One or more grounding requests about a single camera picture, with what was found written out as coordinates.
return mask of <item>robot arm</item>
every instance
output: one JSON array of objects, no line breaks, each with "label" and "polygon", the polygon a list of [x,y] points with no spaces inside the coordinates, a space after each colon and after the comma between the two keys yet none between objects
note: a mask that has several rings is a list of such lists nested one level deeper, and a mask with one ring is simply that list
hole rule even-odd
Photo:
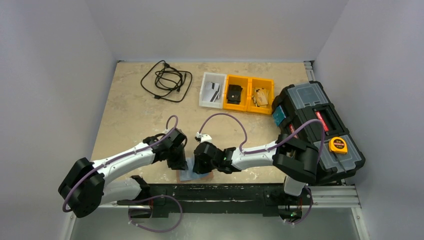
[{"label": "robot arm", "polygon": [[183,144],[187,137],[175,129],[166,138],[160,139],[160,143],[153,144],[159,142],[160,135],[165,134],[147,137],[142,143],[105,159],[93,162],[86,158],[77,160],[60,184],[58,192],[65,200],[70,194],[67,204],[78,218],[89,215],[101,204],[138,199],[143,184],[139,179],[131,177],[124,181],[114,180],[134,169],[164,160],[173,170],[187,169]]},{"label": "robot arm", "polygon": [[231,147],[221,150],[212,144],[212,138],[207,134],[197,134],[200,142],[194,150],[193,172],[197,174],[209,173],[213,169],[231,174],[252,167],[275,166],[287,177],[284,181],[284,192],[299,196],[306,183],[313,184],[316,180],[318,149],[313,144],[297,138],[291,138],[282,146],[267,151],[275,146],[287,134],[280,134],[276,141],[266,145],[245,148]]}]

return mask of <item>white plastic piece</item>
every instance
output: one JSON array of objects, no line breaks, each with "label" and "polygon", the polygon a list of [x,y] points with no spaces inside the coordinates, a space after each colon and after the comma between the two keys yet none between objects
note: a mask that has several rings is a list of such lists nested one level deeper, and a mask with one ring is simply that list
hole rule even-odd
[{"label": "white plastic piece", "polygon": [[[146,143],[139,143],[135,146],[137,149],[145,148],[148,144]],[[93,167],[96,168],[97,166],[104,164],[107,160],[113,159],[117,156],[120,156],[124,153],[130,152],[131,155],[123,157],[119,160],[116,160],[112,162],[109,165],[106,165],[105,167],[100,168],[97,172],[99,174],[104,174],[104,185],[107,186],[109,183],[111,183],[116,178],[134,170],[142,166],[150,165],[153,163],[153,160],[155,159],[155,154],[152,152],[151,148],[148,148],[142,152],[137,152],[137,154],[134,154],[134,148],[130,148],[129,150],[123,151],[121,153],[118,153],[114,156],[96,160],[93,161]]]},{"label": "white plastic piece", "polygon": [[124,181],[113,181],[103,189],[100,205],[119,200],[133,200],[141,191],[140,184],[132,178],[127,178]]},{"label": "white plastic piece", "polygon": [[[220,97],[214,102],[210,102],[208,100],[203,99],[204,87],[205,87],[205,84],[208,82],[220,84],[220,89],[219,89]],[[200,93],[199,93],[199,106],[214,108],[214,109],[223,109],[226,83],[227,83],[226,74],[205,72],[203,74],[203,80],[201,81],[201,87],[200,87]]]},{"label": "white plastic piece", "polygon": [[202,134],[200,136],[200,143],[203,143],[203,142],[212,143],[212,137],[208,134]]},{"label": "white plastic piece", "polygon": [[[270,142],[263,146],[255,146],[243,149],[244,152],[250,152],[254,150],[267,149],[276,144],[275,141]],[[271,151],[263,151],[260,153],[254,154],[244,154],[240,152],[239,148],[236,148],[232,153],[232,166],[239,170],[245,170],[253,167],[262,167],[262,166],[272,166],[273,165],[273,155],[276,154],[277,149]]]},{"label": "white plastic piece", "polygon": [[300,196],[302,189],[305,187],[304,182],[296,181],[293,178],[286,176],[284,180],[284,193],[292,196]]}]

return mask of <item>blue cloth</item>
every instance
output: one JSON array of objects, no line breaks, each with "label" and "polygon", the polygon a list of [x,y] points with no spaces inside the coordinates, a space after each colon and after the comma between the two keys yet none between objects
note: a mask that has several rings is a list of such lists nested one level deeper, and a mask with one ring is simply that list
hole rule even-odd
[{"label": "blue cloth", "polygon": [[194,157],[187,157],[185,158],[185,161],[187,161],[187,170],[180,170],[179,171],[179,180],[180,181],[190,181],[195,179],[201,179],[206,177],[210,174],[210,172],[205,174],[197,174],[193,172],[193,167],[195,166]]}]

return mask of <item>red label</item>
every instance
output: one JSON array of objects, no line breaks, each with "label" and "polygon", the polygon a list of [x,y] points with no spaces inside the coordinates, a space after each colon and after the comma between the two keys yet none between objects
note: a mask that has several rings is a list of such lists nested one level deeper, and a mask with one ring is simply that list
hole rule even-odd
[{"label": "red label", "polygon": [[321,121],[322,125],[324,126],[324,130],[325,130],[326,132],[328,132],[330,129],[329,129],[329,127],[327,126],[326,122],[324,121],[323,116],[321,116],[321,113],[320,113],[319,111],[316,111],[316,112],[315,112],[315,115],[316,115],[316,117],[317,117],[317,118]]},{"label": "red label", "polygon": [[293,126],[293,124],[288,125],[288,127],[290,128],[290,132],[291,133],[294,133],[295,132],[295,127]]}]

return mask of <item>black cable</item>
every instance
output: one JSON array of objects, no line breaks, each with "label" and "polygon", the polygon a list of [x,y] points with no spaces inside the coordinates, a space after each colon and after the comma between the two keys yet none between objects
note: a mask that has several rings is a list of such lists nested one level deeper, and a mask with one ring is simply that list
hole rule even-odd
[{"label": "black cable", "polygon": [[[168,92],[165,93],[164,95],[158,95],[158,94],[153,93],[150,90],[148,90],[143,85],[143,80],[150,74],[150,72],[154,68],[156,68],[156,66],[158,64],[160,64],[162,62],[163,62],[163,68],[159,71],[154,72],[154,74],[156,75],[156,79],[154,80],[154,85],[158,89],[168,91]],[[169,75],[169,74],[178,76],[179,80],[174,81],[174,80],[171,80],[169,78],[164,77],[164,75]],[[177,91],[178,93],[180,92],[181,88],[183,87],[184,83],[186,82],[187,74],[190,75],[190,83],[188,84],[187,90],[185,90],[185,93],[182,96],[182,98],[180,100],[172,100],[172,99],[165,98],[166,96],[168,96],[169,94],[171,94],[174,91]],[[166,86],[166,85],[164,85],[164,83],[162,81],[173,83],[174,86],[173,87]],[[171,67],[165,60],[160,60],[143,76],[143,78],[140,80],[140,85],[148,93],[153,94],[155,99],[163,99],[163,100],[173,102],[173,103],[180,103],[186,97],[187,92],[189,91],[189,88],[192,85],[192,81],[193,81],[193,75],[192,75],[191,72],[177,70],[177,69]]]}]

